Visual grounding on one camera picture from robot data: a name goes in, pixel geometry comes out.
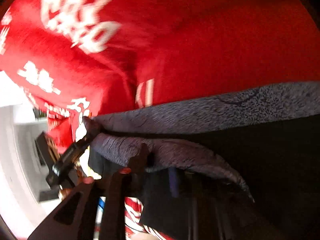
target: gray fabric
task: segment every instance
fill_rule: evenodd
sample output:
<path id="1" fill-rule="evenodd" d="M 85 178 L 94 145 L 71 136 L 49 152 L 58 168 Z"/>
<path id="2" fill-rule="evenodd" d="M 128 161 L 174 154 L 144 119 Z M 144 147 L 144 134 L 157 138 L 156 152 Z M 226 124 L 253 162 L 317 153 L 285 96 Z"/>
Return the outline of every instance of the gray fabric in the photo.
<path id="1" fill-rule="evenodd" d="M 227 179 L 250 195 L 248 186 L 236 170 L 221 156 L 196 143 L 177 139 L 116 137 L 100 133 L 90 147 L 113 163 L 127 166 L 129 159 L 138 154 L 143 143 L 155 157 L 154 165 L 146 168 L 147 172 L 168 167 L 188 169 L 214 179 Z"/>
<path id="2" fill-rule="evenodd" d="M 320 83 L 273 84 L 95 117 L 110 131 L 196 134 L 320 114 Z"/>

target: gray towel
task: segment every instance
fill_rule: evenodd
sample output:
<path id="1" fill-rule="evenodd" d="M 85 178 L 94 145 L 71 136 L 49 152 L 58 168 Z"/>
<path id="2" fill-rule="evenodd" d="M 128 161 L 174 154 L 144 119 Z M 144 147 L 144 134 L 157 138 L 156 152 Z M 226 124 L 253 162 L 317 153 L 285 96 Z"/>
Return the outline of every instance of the gray towel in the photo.
<path id="1" fill-rule="evenodd" d="M 320 114 L 320 83 L 281 83 L 95 117 L 110 131 L 196 134 Z"/>
<path id="2" fill-rule="evenodd" d="M 87 129 L 94 123 L 95 121 L 84 117 Z M 196 143 L 178 139 L 117 137 L 100 133 L 90 147 L 111 162 L 127 166 L 129 159 L 139 153 L 143 143 L 154 155 L 154 163 L 151 167 L 146 168 L 147 172 L 177 167 L 198 172 L 213 179 L 226 179 L 234 182 L 250 195 L 248 186 L 236 170 L 221 156 Z"/>

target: red shirt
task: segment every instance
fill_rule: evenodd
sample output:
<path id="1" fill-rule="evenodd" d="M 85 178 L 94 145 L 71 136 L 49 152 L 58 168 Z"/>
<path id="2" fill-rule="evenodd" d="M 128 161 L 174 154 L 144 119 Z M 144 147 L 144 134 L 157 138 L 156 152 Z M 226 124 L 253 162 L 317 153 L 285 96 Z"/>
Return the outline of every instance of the red shirt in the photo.
<path id="1" fill-rule="evenodd" d="M 1 68 L 73 139 L 83 115 L 320 78 L 299 0 L 15 0 L 1 24 Z"/>

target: black cloth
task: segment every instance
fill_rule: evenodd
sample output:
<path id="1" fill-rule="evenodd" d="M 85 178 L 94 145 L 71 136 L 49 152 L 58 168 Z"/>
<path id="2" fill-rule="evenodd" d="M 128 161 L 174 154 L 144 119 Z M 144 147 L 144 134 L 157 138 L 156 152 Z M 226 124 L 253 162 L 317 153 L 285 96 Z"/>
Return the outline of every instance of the black cloth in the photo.
<path id="1" fill-rule="evenodd" d="M 260 212 L 288 237 L 300 239 L 315 230 L 320 217 L 319 135 L 320 116 L 315 115 L 159 137 L 190 140 L 221 155 L 247 181 Z M 92 158 L 94 154 L 90 154 L 89 163 Z M 308 239 L 317 239 L 317 234 Z"/>
<path id="2" fill-rule="evenodd" d="M 143 204 L 140 223 L 176 240 L 188 239 L 188 199 L 171 197 L 167 169 L 148 173 L 138 198 Z"/>
<path id="3" fill-rule="evenodd" d="M 104 177 L 105 175 L 111 175 L 119 169 L 123 168 L 123 166 L 108 161 L 107 159 L 102 157 L 100 154 L 95 152 L 92 147 L 90 147 L 89 151 L 90 154 L 88 165 L 91 169 L 93 169 L 94 172 L 98 173 L 102 177 Z"/>

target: red and white striped fabric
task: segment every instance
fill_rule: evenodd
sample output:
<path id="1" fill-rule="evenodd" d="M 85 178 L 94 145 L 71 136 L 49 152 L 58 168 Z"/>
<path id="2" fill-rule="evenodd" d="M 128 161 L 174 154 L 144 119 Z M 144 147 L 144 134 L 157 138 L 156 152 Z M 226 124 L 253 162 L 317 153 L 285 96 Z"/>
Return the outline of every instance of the red and white striped fabric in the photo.
<path id="1" fill-rule="evenodd" d="M 143 205 L 137 198 L 126 197 L 124 200 L 124 215 L 125 215 L 125 237 L 130 240 L 131 237 L 139 232 L 149 233 L 159 240 L 173 240 L 171 237 L 164 233 L 158 232 L 151 227 L 139 223 Z"/>

